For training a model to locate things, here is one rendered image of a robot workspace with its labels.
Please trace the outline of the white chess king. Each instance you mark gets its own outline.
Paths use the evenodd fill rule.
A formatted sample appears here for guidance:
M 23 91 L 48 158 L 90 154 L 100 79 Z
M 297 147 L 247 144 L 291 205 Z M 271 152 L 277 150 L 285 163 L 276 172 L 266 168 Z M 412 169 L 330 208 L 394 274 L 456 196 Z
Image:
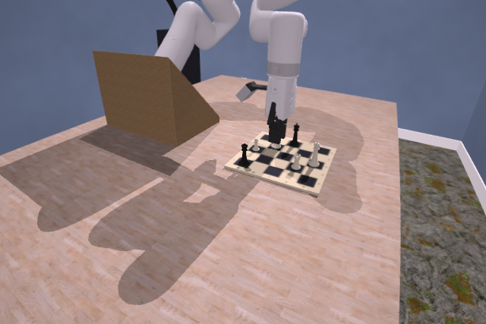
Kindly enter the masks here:
M 318 150 L 320 149 L 320 143 L 318 143 L 318 141 L 316 143 L 314 143 L 314 153 L 313 153 L 313 156 L 312 156 L 312 160 L 308 162 L 308 164 L 311 166 L 311 167 L 318 167 L 319 166 L 319 162 L 317 161 L 317 154 L 318 154 Z

